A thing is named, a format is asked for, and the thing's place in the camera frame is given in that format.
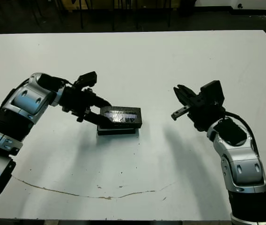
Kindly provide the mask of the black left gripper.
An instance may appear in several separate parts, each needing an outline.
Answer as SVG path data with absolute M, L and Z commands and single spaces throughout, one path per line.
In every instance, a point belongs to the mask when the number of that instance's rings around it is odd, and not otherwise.
M 73 87 L 66 86 L 62 92 L 62 95 L 58 101 L 58 104 L 62 107 L 62 111 L 77 117 L 77 122 L 83 122 L 85 119 L 96 125 L 109 125 L 111 121 L 100 114 L 96 114 L 92 111 L 86 113 L 91 106 L 103 108 L 111 106 L 111 104 L 104 98 L 99 97 L 96 93 L 90 89 L 78 90 Z

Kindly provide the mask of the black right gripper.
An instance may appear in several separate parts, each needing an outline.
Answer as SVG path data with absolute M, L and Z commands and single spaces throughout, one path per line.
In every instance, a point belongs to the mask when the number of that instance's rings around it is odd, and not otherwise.
M 222 106 L 224 95 L 222 93 L 207 94 L 201 92 L 196 94 L 181 84 L 178 84 L 173 90 L 178 101 L 183 105 L 171 115 L 173 120 L 187 114 L 198 131 L 206 132 L 213 123 L 225 116 L 225 109 Z

